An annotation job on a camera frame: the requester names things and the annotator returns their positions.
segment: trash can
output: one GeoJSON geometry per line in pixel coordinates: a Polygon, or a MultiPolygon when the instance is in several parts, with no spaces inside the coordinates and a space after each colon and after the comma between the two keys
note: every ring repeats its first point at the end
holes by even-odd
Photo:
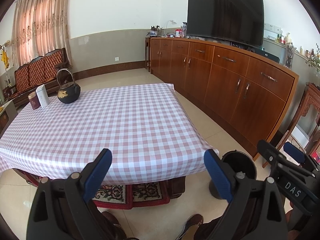
{"type": "MultiPolygon", "coordinates": [[[[235,173],[243,172],[249,179],[257,179],[256,165],[247,154],[237,150],[230,151],[223,155],[222,161],[228,163],[235,173]]],[[[212,180],[209,183],[209,190],[215,198],[223,199],[220,197],[212,180]]]]}

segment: checkered tablecloth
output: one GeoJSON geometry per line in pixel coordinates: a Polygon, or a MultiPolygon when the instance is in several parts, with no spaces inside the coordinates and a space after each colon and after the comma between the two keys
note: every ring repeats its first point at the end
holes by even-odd
{"type": "Polygon", "coordinates": [[[172,84],[107,88],[82,92],[68,105],[57,97],[45,108],[28,104],[0,139],[0,172],[18,168],[64,179],[103,148],[113,157],[104,184],[135,184],[203,171],[212,147],[172,84]]]}

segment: red patterned rug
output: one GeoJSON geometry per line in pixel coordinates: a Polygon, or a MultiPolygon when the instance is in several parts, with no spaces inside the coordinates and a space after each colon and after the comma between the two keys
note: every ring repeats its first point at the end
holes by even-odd
{"type": "MultiPolygon", "coordinates": [[[[23,171],[30,183],[38,187],[42,177],[23,171]]],[[[170,197],[164,181],[133,185],[104,185],[92,199],[97,207],[132,209],[168,204],[170,197]]]]}

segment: cast iron teapot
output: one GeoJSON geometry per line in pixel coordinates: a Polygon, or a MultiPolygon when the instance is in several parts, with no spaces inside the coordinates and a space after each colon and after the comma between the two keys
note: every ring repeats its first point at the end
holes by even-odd
{"type": "Polygon", "coordinates": [[[80,95],[81,88],[80,86],[75,82],[75,78],[73,77],[72,72],[67,69],[67,68],[62,68],[57,72],[57,81],[60,86],[59,91],[58,91],[58,99],[65,104],[70,104],[74,101],[76,101],[80,95]],[[60,71],[66,70],[68,71],[71,76],[73,82],[69,82],[67,84],[61,85],[58,79],[58,74],[60,71]]]}

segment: wall outlet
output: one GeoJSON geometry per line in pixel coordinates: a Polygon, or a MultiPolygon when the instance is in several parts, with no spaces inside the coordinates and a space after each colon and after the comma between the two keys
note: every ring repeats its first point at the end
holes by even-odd
{"type": "Polygon", "coordinates": [[[275,33],[282,35],[282,29],[278,26],[275,26],[275,33]]]}
{"type": "Polygon", "coordinates": [[[275,26],[272,24],[268,24],[268,31],[275,32],[275,26]]]}

